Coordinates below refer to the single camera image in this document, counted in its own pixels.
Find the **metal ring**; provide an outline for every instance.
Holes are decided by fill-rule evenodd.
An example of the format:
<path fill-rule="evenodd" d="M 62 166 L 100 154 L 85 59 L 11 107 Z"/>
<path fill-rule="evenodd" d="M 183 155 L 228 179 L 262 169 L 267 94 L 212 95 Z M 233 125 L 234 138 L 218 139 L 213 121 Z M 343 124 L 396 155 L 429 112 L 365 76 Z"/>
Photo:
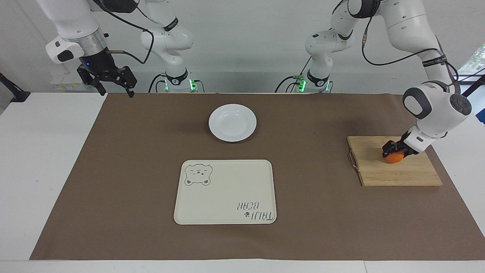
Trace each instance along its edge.
<path fill-rule="evenodd" d="M 355 169 L 356 172 L 360 172 L 359 168 L 357 167 L 357 163 L 356 163 L 356 161 L 354 159 L 354 155 L 352 154 L 352 148 L 350 148 L 350 150 L 349 150 L 348 157 L 349 157 L 350 165 L 352 165 L 352 167 L 354 167 L 354 169 Z"/>

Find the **white wall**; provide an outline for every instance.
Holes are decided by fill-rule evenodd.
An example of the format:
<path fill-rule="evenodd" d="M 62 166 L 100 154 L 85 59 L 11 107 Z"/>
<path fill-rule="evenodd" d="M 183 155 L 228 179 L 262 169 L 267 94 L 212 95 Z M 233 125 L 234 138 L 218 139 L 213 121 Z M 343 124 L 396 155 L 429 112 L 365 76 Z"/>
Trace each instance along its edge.
<path fill-rule="evenodd" d="M 308 35 L 326 30 L 338 0 L 173 0 L 180 23 L 195 35 L 195 44 L 183 51 L 187 67 L 204 81 L 208 92 L 273 92 L 287 75 L 297 74 L 308 54 L 304 42 Z M 485 6 L 482 0 L 426 0 L 424 5 L 435 34 L 449 61 L 460 67 L 485 42 Z M 139 13 L 121 15 L 137 24 L 153 27 Z M 127 50 L 139 57 L 146 54 L 140 31 L 110 17 L 96 13 L 104 32 L 110 34 L 112 50 Z M 360 53 L 360 22 L 354 33 L 356 45 L 333 55 L 334 92 L 403 93 L 424 81 L 419 58 L 388 67 L 367 64 Z M 55 65 L 44 46 L 57 35 L 53 24 L 34 0 L 0 1 L 0 71 L 25 90 L 50 92 L 50 75 L 75 71 L 77 60 Z M 373 20 L 366 47 L 375 62 L 405 55 L 394 49 L 383 20 Z M 118 66 L 129 65 L 139 83 L 135 92 L 146 92 L 151 78 L 163 71 L 152 56 L 141 66 L 127 56 L 115 57 Z M 118 87 L 108 91 L 123 90 Z"/>

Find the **bear face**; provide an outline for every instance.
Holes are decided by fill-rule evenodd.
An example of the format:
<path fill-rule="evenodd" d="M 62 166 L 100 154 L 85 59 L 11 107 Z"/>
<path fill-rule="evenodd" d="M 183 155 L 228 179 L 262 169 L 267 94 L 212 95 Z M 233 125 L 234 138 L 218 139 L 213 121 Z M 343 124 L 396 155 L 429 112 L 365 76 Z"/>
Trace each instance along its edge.
<path fill-rule="evenodd" d="M 207 186 L 210 183 L 210 174 L 212 173 L 211 165 L 195 164 L 185 167 L 185 181 L 187 186 L 193 183 L 202 183 Z"/>

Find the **tray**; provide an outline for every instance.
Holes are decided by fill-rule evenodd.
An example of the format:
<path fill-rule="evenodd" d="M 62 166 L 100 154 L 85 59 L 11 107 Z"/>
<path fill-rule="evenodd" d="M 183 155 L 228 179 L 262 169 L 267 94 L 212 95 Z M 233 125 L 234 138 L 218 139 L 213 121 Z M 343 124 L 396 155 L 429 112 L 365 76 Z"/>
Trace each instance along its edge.
<path fill-rule="evenodd" d="M 267 160 L 188 160 L 182 164 L 174 220 L 188 224 L 271 224 L 273 168 Z"/>

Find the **brown paper mat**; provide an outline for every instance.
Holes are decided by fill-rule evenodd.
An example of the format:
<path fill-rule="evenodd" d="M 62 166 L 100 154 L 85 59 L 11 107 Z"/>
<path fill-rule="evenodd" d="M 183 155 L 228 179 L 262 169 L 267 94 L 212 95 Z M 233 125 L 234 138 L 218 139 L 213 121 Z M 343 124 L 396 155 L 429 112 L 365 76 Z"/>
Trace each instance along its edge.
<path fill-rule="evenodd" d="M 31 259 L 483 260 L 485 238 L 432 149 L 441 187 L 364 188 L 347 136 L 401 135 L 414 122 L 395 95 L 109 94 Z M 253 135 L 209 131 L 240 103 Z M 267 159 L 270 225 L 173 220 L 188 159 Z"/>

